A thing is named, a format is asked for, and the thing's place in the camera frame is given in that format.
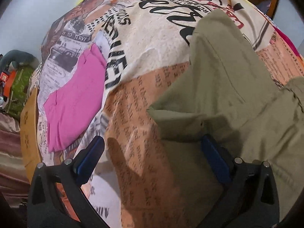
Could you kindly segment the olive green pants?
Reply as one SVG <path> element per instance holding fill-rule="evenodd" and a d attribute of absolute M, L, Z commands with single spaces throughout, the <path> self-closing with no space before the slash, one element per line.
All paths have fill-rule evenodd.
<path fill-rule="evenodd" d="M 222 193 L 200 147 L 212 135 L 245 162 L 268 161 L 280 218 L 303 192 L 303 77 L 279 88 L 239 28 L 220 9 L 203 17 L 190 66 L 149 108 L 196 226 Z"/>

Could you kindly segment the striped red gold curtain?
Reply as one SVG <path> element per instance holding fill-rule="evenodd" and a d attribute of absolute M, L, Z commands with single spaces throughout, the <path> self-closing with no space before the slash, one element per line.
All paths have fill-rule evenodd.
<path fill-rule="evenodd" d="M 30 183 L 23 164 L 20 125 L 1 113 L 1 193 L 12 208 L 27 201 Z"/>

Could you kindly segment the wooden lap desk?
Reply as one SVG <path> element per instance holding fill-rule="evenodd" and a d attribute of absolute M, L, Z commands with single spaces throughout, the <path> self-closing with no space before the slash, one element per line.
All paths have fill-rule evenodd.
<path fill-rule="evenodd" d="M 34 88 L 28 98 L 20 119 L 20 138 L 23 164 L 26 170 L 26 177 L 31 183 L 35 168 L 42 161 L 38 147 L 37 128 L 38 128 L 38 98 L 39 89 Z"/>

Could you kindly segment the pink folded garment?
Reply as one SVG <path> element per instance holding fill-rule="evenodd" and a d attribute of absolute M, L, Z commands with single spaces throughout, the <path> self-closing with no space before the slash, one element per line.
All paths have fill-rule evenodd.
<path fill-rule="evenodd" d="M 94 43 L 79 56 L 72 78 L 51 93 L 44 104 L 49 152 L 66 149 L 101 109 L 106 60 Z"/>

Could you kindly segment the orange box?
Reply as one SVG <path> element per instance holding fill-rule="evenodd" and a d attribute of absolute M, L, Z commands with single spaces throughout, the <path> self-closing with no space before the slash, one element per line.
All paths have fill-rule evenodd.
<path fill-rule="evenodd" d="M 9 98 L 10 90 L 17 75 L 17 71 L 1 72 L 1 82 L 4 84 L 3 96 Z"/>

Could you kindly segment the green storage bag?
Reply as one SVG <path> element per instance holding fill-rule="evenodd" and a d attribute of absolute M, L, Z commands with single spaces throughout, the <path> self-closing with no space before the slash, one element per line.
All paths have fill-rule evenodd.
<path fill-rule="evenodd" d="M 21 112 L 26 103 L 29 79 L 33 73 L 33 68 L 29 65 L 21 66 L 17 69 L 17 75 L 7 98 L 4 111 L 16 120 L 20 120 Z"/>

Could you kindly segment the grey neck pillow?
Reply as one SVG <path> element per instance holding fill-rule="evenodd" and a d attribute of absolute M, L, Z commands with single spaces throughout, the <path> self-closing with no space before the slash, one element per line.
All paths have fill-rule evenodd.
<path fill-rule="evenodd" d="M 4 72 L 5 70 L 17 70 L 20 66 L 26 65 L 35 69 L 39 64 L 39 60 L 32 54 L 14 49 L 7 52 L 1 58 L 1 72 Z"/>

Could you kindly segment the printed newspaper pattern blanket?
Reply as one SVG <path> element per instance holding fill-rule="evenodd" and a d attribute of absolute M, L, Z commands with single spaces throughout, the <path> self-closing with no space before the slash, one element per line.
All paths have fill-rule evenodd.
<path fill-rule="evenodd" d="M 42 160 L 60 165 L 95 136 L 104 139 L 104 153 L 81 189 L 108 227 L 197 226 L 187 218 L 148 108 L 189 68 L 194 30 L 216 9 L 239 28 L 279 88 L 303 77 L 303 62 L 246 0 L 84 0 L 45 36 L 37 100 Z M 107 63 L 101 109 L 71 145 L 49 152 L 44 104 L 72 78 L 79 56 L 94 43 Z"/>

